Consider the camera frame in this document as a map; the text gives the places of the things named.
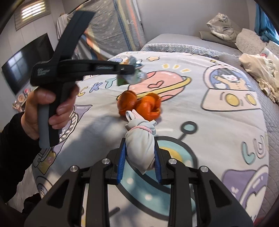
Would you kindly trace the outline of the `left forearm black sleeve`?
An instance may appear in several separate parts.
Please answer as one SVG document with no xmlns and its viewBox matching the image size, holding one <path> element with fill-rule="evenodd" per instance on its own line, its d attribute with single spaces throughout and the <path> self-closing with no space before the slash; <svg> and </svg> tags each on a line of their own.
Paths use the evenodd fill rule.
<svg viewBox="0 0 279 227">
<path fill-rule="evenodd" d="M 40 151 L 39 140 L 31 139 L 23 130 L 22 116 L 23 113 L 15 114 L 1 133 L 1 226 L 24 226 L 25 219 L 41 200 L 38 193 L 26 198 L 22 212 L 7 205 Z"/>
</svg>

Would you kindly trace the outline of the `left hand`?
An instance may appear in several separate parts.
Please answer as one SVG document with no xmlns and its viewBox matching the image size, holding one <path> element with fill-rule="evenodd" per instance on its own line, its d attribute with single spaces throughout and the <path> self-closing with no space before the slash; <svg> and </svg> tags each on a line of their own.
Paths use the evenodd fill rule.
<svg viewBox="0 0 279 227">
<path fill-rule="evenodd" d="M 25 133 L 33 140 L 39 139 L 40 115 L 38 114 L 38 109 L 40 107 L 46 108 L 46 116 L 48 118 L 45 121 L 51 128 L 59 130 L 66 126 L 79 91 L 78 85 L 74 85 L 68 94 L 68 98 L 59 104 L 56 109 L 52 106 L 56 100 L 55 93 L 43 88 L 37 88 L 31 92 L 27 97 L 25 112 L 21 117 L 21 125 Z"/>
</svg>

